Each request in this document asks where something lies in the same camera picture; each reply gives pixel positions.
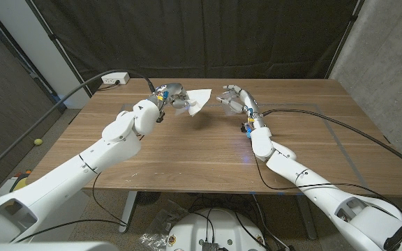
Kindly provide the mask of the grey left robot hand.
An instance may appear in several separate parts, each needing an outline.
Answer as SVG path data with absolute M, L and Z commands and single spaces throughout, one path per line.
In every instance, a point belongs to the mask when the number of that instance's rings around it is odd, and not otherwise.
M 180 83 L 169 83 L 157 87 L 154 91 L 157 98 L 157 107 L 160 111 L 166 105 L 171 105 L 175 109 L 190 107 L 193 103 L 188 96 L 188 92 Z

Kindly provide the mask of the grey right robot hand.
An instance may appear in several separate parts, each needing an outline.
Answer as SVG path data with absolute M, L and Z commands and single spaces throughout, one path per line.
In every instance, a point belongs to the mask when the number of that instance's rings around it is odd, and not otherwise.
M 223 86 L 225 92 L 216 97 L 227 115 L 246 114 L 252 118 L 259 113 L 259 107 L 255 98 L 246 90 L 237 85 Z

